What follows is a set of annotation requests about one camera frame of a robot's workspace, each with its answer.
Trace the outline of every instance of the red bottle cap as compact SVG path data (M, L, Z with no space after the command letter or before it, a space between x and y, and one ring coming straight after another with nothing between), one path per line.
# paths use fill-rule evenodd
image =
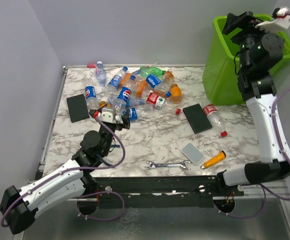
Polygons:
M228 135L228 133L226 131L223 131L221 134L220 134L222 137L225 137Z

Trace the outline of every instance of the black rectangular pad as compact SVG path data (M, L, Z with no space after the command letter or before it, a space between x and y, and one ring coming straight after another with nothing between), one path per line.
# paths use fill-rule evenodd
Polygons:
M183 111L195 134L212 128L210 121L199 103L190 107L185 107Z

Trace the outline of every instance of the green bottle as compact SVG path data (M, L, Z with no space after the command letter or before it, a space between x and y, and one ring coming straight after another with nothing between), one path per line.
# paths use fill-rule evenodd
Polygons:
M147 78L150 74L155 74L157 77L164 75L166 71L163 71L157 67L154 66L142 66L140 68L140 76L142 78Z

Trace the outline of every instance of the wrench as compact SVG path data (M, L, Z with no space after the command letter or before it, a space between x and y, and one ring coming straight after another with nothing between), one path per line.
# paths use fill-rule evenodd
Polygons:
M147 161L147 163L149 163L150 164L150 166L148 167L148 166L146 166L145 168L147 169L147 170L151 170L151 169L154 169L154 168L182 168L182 169L185 169L185 170L190 170L190 168L189 167L187 167L186 166L186 164L188 164L188 163L190 163L190 161L188 161L188 160L185 160L185 161L182 161L182 162L180 162L180 163L154 163L154 162L152 162L152 161Z

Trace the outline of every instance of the small red object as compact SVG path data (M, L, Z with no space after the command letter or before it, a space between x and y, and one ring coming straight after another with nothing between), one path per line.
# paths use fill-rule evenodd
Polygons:
M221 134L220 134L222 137L226 137L228 135L228 133L226 131L223 131Z
M96 118L99 115L99 111L96 111L93 118Z

